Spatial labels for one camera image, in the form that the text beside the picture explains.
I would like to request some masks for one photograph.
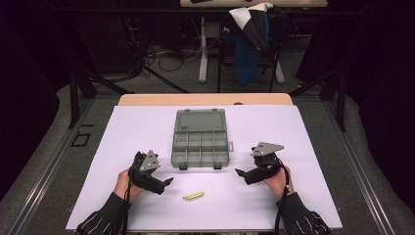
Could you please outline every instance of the desk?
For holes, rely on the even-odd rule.
[[[316,8],[326,7],[326,0],[253,0],[247,2],[245,0],[212,0],[202,3],[192,3],[190,0],[181,0],[180,6],[186,8],[239,8],[239,7],[250,7],[259,3],[268,2],[278,7],[294,7],[294,8]],[[201,68],[199,71],[199,82],[207,81],[207,70],[208,70],[208,51],[206,42],[206,20],[202,16],[201,22],[201,40],[202,40],[202,56],[201,56]],[[278,63],[276,73],[278,82],[284,83],[284,75],[281,71],[280,63]]]
[[[235,102],[245,105],[235,106]],[[176,111],[208,108],[225,109],[229,140],[234,143],[229,166],[221,170],[173,168],[170,155]],[[132,164],[137,151],[153,149],[161,163],[153,176],[161,180],[174,177],[174,180],[161,195],[140,196],[129,212],[129,230],[272,231],[277,199],[265,184],[246,185],[234,170],[254,168],[250,152],[259,141],[286,147],[278,155],[292,172],[304,172],[293,173],[295,187],[304,203],[318,211],[330,227],[342,227],[299,110],[288,95],[137,94],[123,96],[115,107],[67,229],[74,229],[105,203],[115,185],[115,175]],[[197,191],[205,192],[198,200],[186,202],[181,198]]]

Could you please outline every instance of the white tabletop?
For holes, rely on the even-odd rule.
[[[176,112],[224,109],[228,139],[234,144],[229,166],[173,168],[170,163]],[[323,216],[331,228],[342,223],[314,154],[300,112],[292,105],[243,106],[117,106],[90,166],[67,229],[75,229],[106,202],[117,174],[129,168],[137,151],[159,154],[153,176],[174,177],[161,194],[146,192],[129,211],[128,229],[140,232],[272,231],[278,201],[262,183],[247,185],[235,168],[254,168],[251,147],[259,142],[284,145],[277,156],[292,170],[304,204]],[[205,194],[187,202],[183,196]]]

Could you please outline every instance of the hand-held gripper device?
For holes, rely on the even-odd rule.
[[[279,221],[281,219],[282,211],[284,210],[285,201],[289,192],[290,174],[288,173],[284,164],[277,158],[276,151],[284,149],[282,145],[269,144],[260,142],[256,147],[252,148],[251,155],[254,157],[254,164],[256,168],[244,172],[241,169],[235,168],[239,176],[245,178],[248,185],[260,182],[266,178],[274,176],[280,168],[283,168],[286,174],[286,182],[284,192],[281,198],[281,204],[275,218],[275,234],[279,234]]]
[[[138,152],[128,172],[131,182],[140,188],[153,193],[161,194],[164,187],[168,186],[173,178],[160,181],[152,176],[152,173],[160,167],[159,160],[152,150],[147,155]]]
[[[257,168],[248,172],[244,172],[237,168],[235,170],[239,176],[245,178],[245,182],[247,182],[248,185],[270,178],[275,175],[283,165],[275,154],[276,151],[282,149],[284,149],[284,146],[282,145],[260,142],[256,147],[252,148],[253,152],[251,153]]]

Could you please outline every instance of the person's arm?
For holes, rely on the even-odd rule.
[[[145,191],[132,185],[130,188],[130,201],[127,204],[124,201],[124,195],[128,188],[128,181],[128,169],[126,169],[118,175],[115,189],[104,206],[80,223],[76,228],[76,234],[118,234],[125,211]]]
[[[286,180],[285,171],[281,168],[274,176],[264,179],[264,183],[279,199],[282,198]],[[294,190],[293,181],[290,176],[289,192],[282,211],[284,228],[290,235],[297,234],[332,234],[320,215],[315,211],[310,211],[302,203],[300,195]]]

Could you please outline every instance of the table leg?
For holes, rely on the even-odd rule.
[[[69,79],[69,91],[70,91],[70,124],[69,129],[72,129],[76,122],[79,120],[79,102],[77,92],[77,78],[75,73]]]
[[[285,78],[284,78],[283,71],[281,70],[281,63],[280,62],[278,62],[278,64],[277,64],[277,69],[275,71],[275,74],[277,74],[278,84],[284,84],[285,83]]]
[[[208,73],[208,51],[207,51],[207,33],[206,33],[205,17],[202,17],[201,40],[202,40],[202,57],[201,57],[201,68],[199,71],[199,82],[205,83],[207,82],[207,73]]]

